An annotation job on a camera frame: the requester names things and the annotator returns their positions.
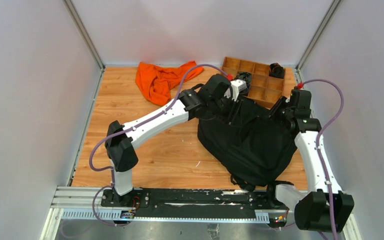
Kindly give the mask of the black student backpack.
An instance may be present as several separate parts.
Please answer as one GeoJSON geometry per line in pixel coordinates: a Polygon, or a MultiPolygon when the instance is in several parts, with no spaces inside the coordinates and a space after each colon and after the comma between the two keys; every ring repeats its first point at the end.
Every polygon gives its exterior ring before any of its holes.
{"type": "Polygon", "coordinates": [[[297,146],[291,133],[269,119],[270,111],[241,97],[231,124],[219,117],[200,120],[197,138],[230,173],[230,181],[252,192],[277,179],[288,167],[297,146]]]}

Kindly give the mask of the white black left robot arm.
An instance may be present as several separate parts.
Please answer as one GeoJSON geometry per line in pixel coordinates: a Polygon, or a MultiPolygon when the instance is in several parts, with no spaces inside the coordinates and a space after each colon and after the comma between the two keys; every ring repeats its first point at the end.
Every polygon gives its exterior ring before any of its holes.
{"type": "Polygon", "coordinates": [[[136,150],[155,135],[192,119],[211,120],[228,116],[247,88],[244,80],[230,80],[213,75],[205,84],[197,84],[179,93],[177,99],[137,120],[120,124],[112,122],[104,146],[112,167],[112,184],[103,199],[109,205],[135,207],[139,196],[133,187],[133,168],[139,158],[136,150]]]}

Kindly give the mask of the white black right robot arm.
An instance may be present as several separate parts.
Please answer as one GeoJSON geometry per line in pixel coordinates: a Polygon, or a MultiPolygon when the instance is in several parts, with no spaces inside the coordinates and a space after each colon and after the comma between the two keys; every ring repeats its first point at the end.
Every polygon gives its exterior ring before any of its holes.
{"type": "Polygon", "coordinates": [[[334,177],[324,148],[321,123],[311,117],[311,99],[310,91],[294,88],[290,97],[282,96],[269,113],[270,120],[291,133],[303,161],[307,193],[300,192],[290,182],[276,180],[269,184],[265,201],[272,209],[285,205],[292,210],[300,230],[339,234],[355,202],[334,177]]]}

